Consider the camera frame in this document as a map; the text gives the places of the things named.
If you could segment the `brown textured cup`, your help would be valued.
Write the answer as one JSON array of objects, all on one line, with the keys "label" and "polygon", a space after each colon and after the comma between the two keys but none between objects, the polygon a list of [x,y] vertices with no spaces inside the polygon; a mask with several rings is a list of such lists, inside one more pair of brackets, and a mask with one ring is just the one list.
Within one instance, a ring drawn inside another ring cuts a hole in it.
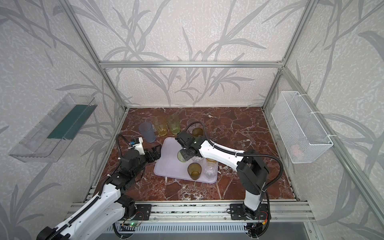
[{"label": "brown textured cup", "polygon": [[192,130],[192,134],[195,138],[198,138],[199,136],[203,136],[204,135],[204,130],[202,128],[194,128]]},{"label": "brown textured cup", "polygon": [[189,166],[188,166],[188,174],[190,176],[190,178],[194,181],[198,180],[201,176],[201,173],[202,173],[202,166],[198,163],[191,163]]}]

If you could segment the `small green cup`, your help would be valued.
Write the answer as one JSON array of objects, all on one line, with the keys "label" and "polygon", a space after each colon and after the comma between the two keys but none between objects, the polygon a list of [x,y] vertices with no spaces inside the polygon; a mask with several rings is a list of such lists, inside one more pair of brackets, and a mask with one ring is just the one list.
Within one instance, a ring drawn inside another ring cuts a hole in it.
[{"label": "small green cup", "polygon": [[180,161],[180,162],[187,162],[188,161],[188,159],[186,159],[185,157],[184,157],[184,152],[183,152],[183,150],[180,150],[179,152],[178,152],[178,154],[177,154],[177,158],[178,158],[178,160]]}]

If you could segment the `small yellow cup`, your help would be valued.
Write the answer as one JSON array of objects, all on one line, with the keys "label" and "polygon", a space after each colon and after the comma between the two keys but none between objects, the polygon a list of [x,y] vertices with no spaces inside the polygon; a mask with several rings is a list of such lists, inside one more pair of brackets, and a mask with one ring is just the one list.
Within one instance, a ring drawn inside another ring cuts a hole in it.
[{"label": "small yellow cup", "polygon": [[212,160],[212,159],[209,159],[209,158],[207,158],[206,160],[207,160],[207,162],[209,162],[209,163],[213,163],[213,164],[216,164],[216,163],[217,163],[217,161]]}]

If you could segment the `clear faceted cup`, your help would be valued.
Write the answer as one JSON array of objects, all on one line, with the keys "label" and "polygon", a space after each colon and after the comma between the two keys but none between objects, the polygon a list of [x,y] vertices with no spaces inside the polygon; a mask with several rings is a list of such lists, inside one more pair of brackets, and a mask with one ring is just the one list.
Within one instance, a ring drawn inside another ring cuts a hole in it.
[{"label": "clear faceted cup", "polygon": [[195,119],[195,118],[192,118],[192,119],[189,119],[187,121],[187,126],[189,126],[190,124],[194,123],[194,122],[198,122],[199,120]]}]

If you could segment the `small clear faceted glass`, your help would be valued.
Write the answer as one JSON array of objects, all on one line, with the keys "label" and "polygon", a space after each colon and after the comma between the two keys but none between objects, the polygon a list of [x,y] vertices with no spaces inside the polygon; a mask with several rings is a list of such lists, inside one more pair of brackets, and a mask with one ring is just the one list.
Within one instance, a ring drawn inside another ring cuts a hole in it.
[{"label": "small clear faceted glass", "polygon": [[204,168],[205,177],[208,180],[215,179],[218,174],[218,166],[216,163],[208,162]]}]

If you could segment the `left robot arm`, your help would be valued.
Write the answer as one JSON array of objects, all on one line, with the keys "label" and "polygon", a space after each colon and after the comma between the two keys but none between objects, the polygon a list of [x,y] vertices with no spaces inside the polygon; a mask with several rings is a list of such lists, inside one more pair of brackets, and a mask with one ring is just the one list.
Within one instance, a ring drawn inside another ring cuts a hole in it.
[{"label": "left robot arm", "polygon": [[118,166],[100,191],[56,227],[44,228],[38,240],[95,240],[117,221],[137,214],[135,200],[125,193],[137,182],[137,176],[144,174],[146,165],[161,157],[162,146],[145,149],[142,138],[128,141],[121,134],[116,136],[116,145]]}]

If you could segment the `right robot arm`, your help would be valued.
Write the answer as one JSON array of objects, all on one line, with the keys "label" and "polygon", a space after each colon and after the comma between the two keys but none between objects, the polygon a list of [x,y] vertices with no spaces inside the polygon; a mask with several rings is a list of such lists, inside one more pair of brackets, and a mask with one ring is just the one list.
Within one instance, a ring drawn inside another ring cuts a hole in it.
[{"label": "right robot arm", "polygon": [[[202,157],[222,163],[235,172],[246,190],[244,203],[241,208],[241,216],[246,219],[255,220],[260,212],[260,204],[264,197],[268,197],[267,189],[277,182],[284,173],[283,162],[275,156],[258,154],[254,150],[234,150],[213,142],[208,134],[204,123],[195,121],[203,127],[203,135],[194,137],[188,128],[177,134],[176,141],[182,146],[178,152],[178,159],[187,161],[193,157]],[[279,164],[279,173],[271,181],[268,180],[270,170],[263,161],[269,158]]]}]

